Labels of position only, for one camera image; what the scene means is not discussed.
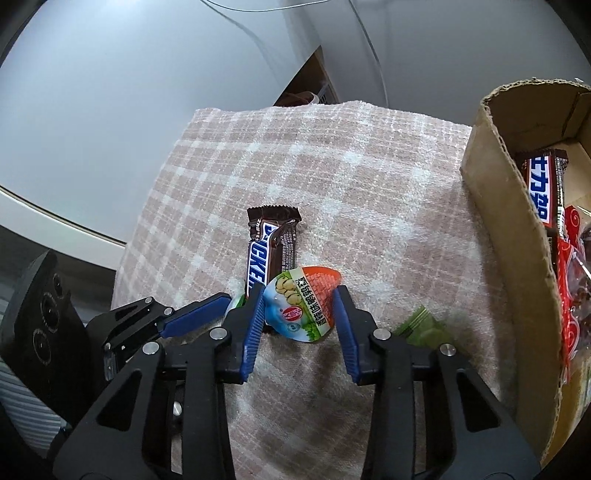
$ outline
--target silver bolt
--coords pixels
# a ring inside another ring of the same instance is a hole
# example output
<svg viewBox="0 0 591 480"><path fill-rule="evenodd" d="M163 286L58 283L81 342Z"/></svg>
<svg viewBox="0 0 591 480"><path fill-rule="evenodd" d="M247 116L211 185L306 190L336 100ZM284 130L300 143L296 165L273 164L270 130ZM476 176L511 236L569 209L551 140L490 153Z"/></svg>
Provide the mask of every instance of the silver bolt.
<svg viewBox="0 0 591 480"><path fill-rule="evenodd" d="M374 337L376 337L378 340L388 340L391 336L392 334L390 331L386 330L385 328L376 328L374 330Z"/></svg>
<svg viewBox="0 0 591 480"><path fill-rule="evenodd" d="M214 340L223 340L226 338L228 331L222 327L216 327L209 332L209 336Z"/></svg>
<svg viewBox="0 0 591 480"><path fill-rule="evenodd" d="M442 343L439 347L439 351L445 356L454 356L457 353L456 347L451 343Z"/></svg>
<svg viewBox="0 0 591 480"><path fill-rule="evenodd" d="M159 349L160 349L160 345L157 342L148 342L142 347L142 351L146 355L153 355Z"/></svg>
<svg viewBox="0 0 591 480"><path fill-rule="evenodd" d="M173 415L175 417L180 417L183 413L183 406L179 402L174 402L173 404Z"/></svg>

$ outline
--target cardboard box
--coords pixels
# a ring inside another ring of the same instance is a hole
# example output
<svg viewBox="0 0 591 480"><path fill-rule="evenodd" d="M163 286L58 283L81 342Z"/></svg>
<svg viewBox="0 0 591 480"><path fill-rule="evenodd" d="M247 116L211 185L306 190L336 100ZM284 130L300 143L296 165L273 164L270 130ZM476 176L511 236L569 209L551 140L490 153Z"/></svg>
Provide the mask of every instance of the cardboard box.
<svg viewBox="0 0 591 480"><path fill-rule="evenodd" d="M525 80L482 99L462 175L491 236L517 342L517 423L543 463L562 447L588 404L589 364L561 386L561 320L544 227L515 162L517 152L565 149L565 202L591 210L591 89Z"/></svg>

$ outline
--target pink and white plaid fabric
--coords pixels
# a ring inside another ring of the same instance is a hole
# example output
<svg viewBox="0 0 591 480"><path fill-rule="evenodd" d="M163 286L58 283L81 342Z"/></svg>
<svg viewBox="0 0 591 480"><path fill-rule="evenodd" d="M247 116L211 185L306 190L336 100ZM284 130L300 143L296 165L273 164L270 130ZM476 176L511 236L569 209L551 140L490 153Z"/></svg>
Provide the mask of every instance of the pink and white plaid fabric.
<svg viewBox="0 0 591 480"><path fill-rule="evenodd" d="M458 170L469 134L362 102L198 110L150 192L113 307L239 294L246 208L294 205L299 265L339 270L382 327L424 303L511 407L511 317ZM239 479L360 477L373 390L352 384L336 333L315 344L264 335L248 383L226 391Z"/></svg>

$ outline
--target cable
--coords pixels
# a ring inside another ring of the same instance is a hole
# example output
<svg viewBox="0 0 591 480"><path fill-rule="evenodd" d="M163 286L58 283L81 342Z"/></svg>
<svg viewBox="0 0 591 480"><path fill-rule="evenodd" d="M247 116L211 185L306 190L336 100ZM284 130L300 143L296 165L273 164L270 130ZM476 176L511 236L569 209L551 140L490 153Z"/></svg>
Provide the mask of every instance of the cable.
<svg viewBox="0 0 591 480"><path fill-rule="evenodd" d="M316 0L314 2L306 2L305 4L288 5L286 7L265 8L262 10L245 10L242 8L227 7L226 5L218 4L217 2L214 2L213 0L203 0L203 1L207 2L208 4L215 5L216 7L223 8L225 10L230 10L232 12L246 12L246 13L277 12L279 10L288 10L290 8L305 7L306 5L317 5L317 4L323 4L326 2L330 2L330 0ZM365 25L363 24L361 17L359 16L359 12L355 8L355 4L353 3L353 0L349 0L349 5L351 6L351 10L353 10L353 13L355 14L355 18L357 18L357 22L359 23L359 26L361 27L361 30L363 31L363 35L365 36L365 40L367 41L369 49L371 50L371 53L374 56L375 63L378 66L379 77L382 80L382 88L384 90L384 99L386 100L386 108L390 108L390 100L388 99L388 89L386 88L386 80L384 79L384 71L382 70L382 64L379 61L378 53L375 51L374 44L371 41L371 38L369 38L369 33L368 33L367 29L365 28Z"/></svg>

